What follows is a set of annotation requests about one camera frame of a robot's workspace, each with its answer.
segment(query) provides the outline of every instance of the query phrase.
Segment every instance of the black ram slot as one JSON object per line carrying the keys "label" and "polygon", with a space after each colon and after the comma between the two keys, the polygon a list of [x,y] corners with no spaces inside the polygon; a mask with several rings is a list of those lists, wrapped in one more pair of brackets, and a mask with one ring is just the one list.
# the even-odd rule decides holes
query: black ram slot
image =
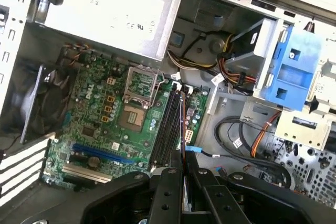
{"label": "black ram slot", "polygon": [[163,114],[159,131],[156,136],[150,164],[156,167],[166,166],[170,161],[171,152],[176,147],[180,136],[180,94],[171,91],[168,104]]}

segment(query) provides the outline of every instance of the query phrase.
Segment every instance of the motherboard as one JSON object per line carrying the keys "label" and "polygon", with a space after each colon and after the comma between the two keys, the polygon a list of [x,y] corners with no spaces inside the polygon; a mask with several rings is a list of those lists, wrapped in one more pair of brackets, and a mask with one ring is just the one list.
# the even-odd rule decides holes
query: motherboard
{"label": "motherboard", "polygon": [[64,125],[50,143],[43,180],[91,188],[131,171],[168,165],[179,148],[180,91],[187,94],[185,142],[193,145],[208,91],[144,66],[81,56]]}

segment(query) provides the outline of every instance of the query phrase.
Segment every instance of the blue pcie slot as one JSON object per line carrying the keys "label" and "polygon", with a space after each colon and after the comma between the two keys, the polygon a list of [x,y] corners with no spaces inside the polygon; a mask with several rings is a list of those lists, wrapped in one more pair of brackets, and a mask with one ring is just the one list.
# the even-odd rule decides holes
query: blue pcie slot
{"label": "blue pcie slot", "polygon": [[301,111],[316,71],[323,39],[298,27],[288,27],[270,66],[269,87],[262,90],[266,101]]}
{"label": "blue pcie slot", "polygon": [[95,148],[91,148],[91,147],[88,147],[88,146],[83,146],[81,144],[74,144],[72,146],[72,150],[75,151],[75,152],[84,152],[85,154],[90,155],[90,156],[95,156],[95,157],[99,157],[99,158],[106,158],[108,160],[116,161],[116,162],[119,162],[119,163],[122,163],[122,164],[134,164],[135,163],[135,161],[133,161],[131,159],[123,158],[121,156],[118,156],[118,155],[115,155],[115,154],[112,154],[112,153],[108,153],[108,152],[105,152],[105,151],[100,151],[100,150],[97,150]]}

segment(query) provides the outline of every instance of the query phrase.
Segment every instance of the pci slot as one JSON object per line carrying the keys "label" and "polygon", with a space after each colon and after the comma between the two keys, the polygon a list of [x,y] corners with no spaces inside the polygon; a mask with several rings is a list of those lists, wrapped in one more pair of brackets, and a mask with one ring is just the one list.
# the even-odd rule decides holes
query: pci slot
{"label": "pci slot", "polygon": [[112,176],[110,175],[95,172],[93,170],[89,170],[73,164],[64,165],[62,168],[62,172],[75,175],[81,178],[87,178],[104,184],[112,180]]}
{"label": "pci slot", "polygon": [[109,152],[105,152],[105,151],[101,151],[95,148],[91,148],[88,146],[84,146],[81,144],[74,144],[72,146],[72,150],[75,152],[84,152],[86,155],[88,156],[94,156],[94,157],[98,157],[98,158],[105,158],[111,161],[116,161],[122,164],[134,164],[134,160],[131,159],[127,159],[124,157],[121,157],[119,155],[115,155]]}

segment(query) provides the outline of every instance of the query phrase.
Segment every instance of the green circuit board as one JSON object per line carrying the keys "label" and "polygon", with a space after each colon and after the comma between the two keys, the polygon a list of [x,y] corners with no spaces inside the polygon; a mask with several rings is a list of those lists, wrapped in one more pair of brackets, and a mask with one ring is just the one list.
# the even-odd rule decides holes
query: green circuit board
{"label": "green circuit board", "polygon": [[[134,170],[149,173],[149,158],[172,90],[172,81],[166,79],[160,85],[153,106],[144,109],[138,102],[123,102],[128,70],[126,65],[100,57],[91,62],[89,68],[80,69],[64,126],[57,141],[50,144],[42,176],[45,182],[74,188],[74,184],[64,182],[65,173],[62,168],[74,156],[72,147],[75,144],[132,161],[124,163],[100,158],[99,163],[94,166],[86,161],[71,162],[76,166],[92,169],[112,178]],[[134,73],[129,90],[148,97],[151,82],[151,76]],[[196,140],[206,100],[207,95],[201,90],[190,96],[187,108],[192,116],[188,117],[187,130],[193,131],[193,134],[189,144]]]}

